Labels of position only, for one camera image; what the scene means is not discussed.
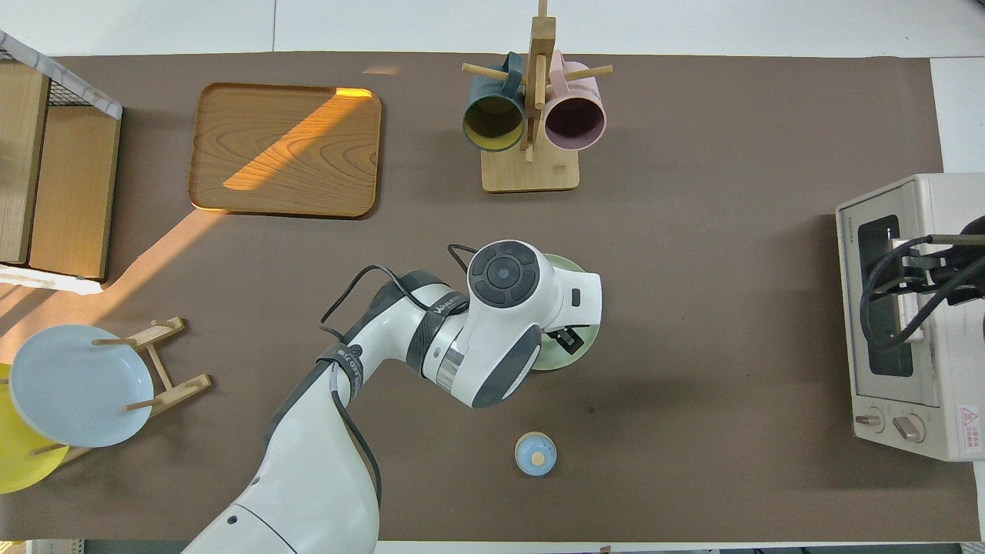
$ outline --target oven window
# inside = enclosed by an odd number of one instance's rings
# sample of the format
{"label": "oven window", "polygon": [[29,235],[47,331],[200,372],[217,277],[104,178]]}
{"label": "oven window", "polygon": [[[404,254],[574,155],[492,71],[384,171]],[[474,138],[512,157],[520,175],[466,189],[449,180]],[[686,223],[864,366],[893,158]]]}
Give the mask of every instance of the oven window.
{"label": "oven window", "polygon": [[[886,216],[859,226],[859,259],[862,267],[862,282],[869,278],[866,268],[892,249],[892,240],[899,238],[899,219]],[[902,264],[896,262],[886,269],[886,274],[901,275]],[[869,304],[872,330],[878,337],[889,337],[899,331],[899,315],[894,295],[887,295]],[[886,352],[878,352],[869,347],[869,369],[879,376],[910,377],[913,375],[913,352],[909,344]]]}

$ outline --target mug rack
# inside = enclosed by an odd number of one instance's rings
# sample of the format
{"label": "mug rack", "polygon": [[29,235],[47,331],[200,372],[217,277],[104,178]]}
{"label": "mug rack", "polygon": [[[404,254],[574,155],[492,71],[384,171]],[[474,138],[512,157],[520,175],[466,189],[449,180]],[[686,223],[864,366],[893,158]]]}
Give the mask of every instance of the mug rack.
{"label": "mug rack", "polygon": [[[526,132],[519,144],[504,152],[480,154],[486,192],[569,190],[578,186],[578,153],[551,144],[544,131],[548,71],[555,49],[557,18],[548,15],[548,0],[539,0],[530,28],[530,49],[521,84],[526,87]],[[462,71],[504,81],[507,73],[463,63]],[[565,81],[609,75],[612,65],[564,74]]]}

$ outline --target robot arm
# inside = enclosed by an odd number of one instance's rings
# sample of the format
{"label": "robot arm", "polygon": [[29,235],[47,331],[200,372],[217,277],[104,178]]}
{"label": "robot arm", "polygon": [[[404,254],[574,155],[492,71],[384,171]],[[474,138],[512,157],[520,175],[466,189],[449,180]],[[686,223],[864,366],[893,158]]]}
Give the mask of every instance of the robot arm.
{"label": "robot arm", "polygon": [[426,271],[400,283],[403,290],[380,288],[281,405],[256,476],[185,553],[372,552],[379,510],[343,410],[379,364],[401,360],[465,404],[485,407],[526,377],[542,331],[601,319],[599,276],[555,269],[525,242],[477,252],[469,291],[479,301],[467,312],[468,297]]}

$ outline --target mug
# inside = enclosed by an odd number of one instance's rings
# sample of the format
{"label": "mug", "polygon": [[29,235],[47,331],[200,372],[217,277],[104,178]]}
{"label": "mug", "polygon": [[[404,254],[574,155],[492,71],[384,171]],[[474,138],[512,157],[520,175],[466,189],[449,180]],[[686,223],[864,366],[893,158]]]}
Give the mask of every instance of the mug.
{"label": "mug", "polygon": [[520,141],[527,128],[524,105],[523,61],[510,52],[501,66],[490,66],[508,74],[505,81],[475,75],[469,101],[462,115],[466,138],[481,150],[501,152]]}
{"label": "mug", "polygon": [[583,63],[564,61],[560,50],[551,56],[550,85],[545,91],[544,134],[562,150],[584,150],[606,130],[599,83],[595,77],[565,81],[564,74],[588,69]]}

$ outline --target dark green mug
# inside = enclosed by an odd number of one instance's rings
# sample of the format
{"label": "dark green mug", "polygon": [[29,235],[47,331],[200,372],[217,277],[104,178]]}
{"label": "dark green mug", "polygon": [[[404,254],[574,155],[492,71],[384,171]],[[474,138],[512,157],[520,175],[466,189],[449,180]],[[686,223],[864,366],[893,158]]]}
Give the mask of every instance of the dark green mug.
{"label": "dark green mug", "polygon": [[524,87],[520,84],[523,60],[520,54],[510,52],[501,66],[490,66],[490,69],[506,73],[506,80],[473,76],[469,101],[462,115],[462,130],[476,148],[501,152],[519,142],[527,128]]}

